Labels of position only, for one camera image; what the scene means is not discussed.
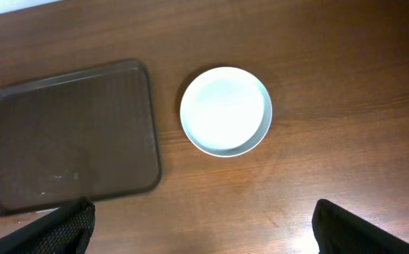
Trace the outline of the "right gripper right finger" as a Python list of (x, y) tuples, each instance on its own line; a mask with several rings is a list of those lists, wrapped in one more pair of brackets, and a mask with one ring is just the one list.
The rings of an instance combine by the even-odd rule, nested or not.
[(317, 201), (312, 229), (320, 254), (409, 254), (409, 243), (329, 200)]

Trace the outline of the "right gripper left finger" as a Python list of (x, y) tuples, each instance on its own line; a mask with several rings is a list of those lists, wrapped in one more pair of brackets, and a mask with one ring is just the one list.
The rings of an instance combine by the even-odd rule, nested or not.
[(95, 206), (81, 198), (0, 238), (0, 254), (84, 254), (94, 232)]

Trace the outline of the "white plate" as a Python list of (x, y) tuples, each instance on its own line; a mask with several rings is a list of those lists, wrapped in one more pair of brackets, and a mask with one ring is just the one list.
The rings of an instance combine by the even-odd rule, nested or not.
[(267, 135), (271, 97), (263, 82), (241, 68), (211, 68), (194, 78), (183, 93), (179, 117), (188, 140), (214, 157), (237, 157)]

